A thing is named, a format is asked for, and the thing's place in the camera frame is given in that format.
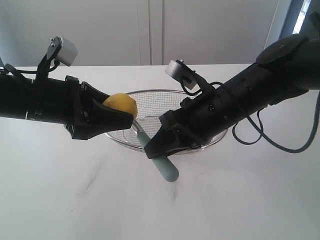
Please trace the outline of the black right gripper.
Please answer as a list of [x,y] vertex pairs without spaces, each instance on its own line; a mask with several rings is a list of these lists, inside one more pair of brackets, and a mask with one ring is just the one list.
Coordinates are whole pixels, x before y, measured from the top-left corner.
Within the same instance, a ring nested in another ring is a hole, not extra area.
[[161,127],[144,147],[149,159],[196,150],[240,121],[240,83],[226,82],[194,99],[185,98],[177,110],[159,119]]

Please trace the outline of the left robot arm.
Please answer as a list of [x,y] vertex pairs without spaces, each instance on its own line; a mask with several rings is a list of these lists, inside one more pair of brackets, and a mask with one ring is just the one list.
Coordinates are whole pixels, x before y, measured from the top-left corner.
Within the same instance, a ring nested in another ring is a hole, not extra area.
[[64,80],[46,74],[34,80],[16,73],[0,75],[1,117],[62,124],[75,140],[132,126],[132,114],[103,105],[108,97],[69,75]]

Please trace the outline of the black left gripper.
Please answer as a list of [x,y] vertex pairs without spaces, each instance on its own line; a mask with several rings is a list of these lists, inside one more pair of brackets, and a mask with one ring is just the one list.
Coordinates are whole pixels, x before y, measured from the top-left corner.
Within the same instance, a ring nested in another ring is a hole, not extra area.
[[67,75],[65,83],[70,93],[70,118],[64,125],[73,140],[89,140],[98,135],[129,129],[133,123],[130,113],[103,105],[110,96],[89,83]]

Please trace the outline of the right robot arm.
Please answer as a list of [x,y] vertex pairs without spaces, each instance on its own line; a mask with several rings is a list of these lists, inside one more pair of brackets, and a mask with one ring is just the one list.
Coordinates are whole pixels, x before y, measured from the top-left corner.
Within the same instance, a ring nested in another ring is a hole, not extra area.
[[224,130],[268,105],[320,88],[320,41],[301,34],[282,38],[222,85],[210,84],[180,60],[166,73],[182,86],[200,87],[180,108],[160,116],[160,129],[144,147],[148,158],[198,149]]

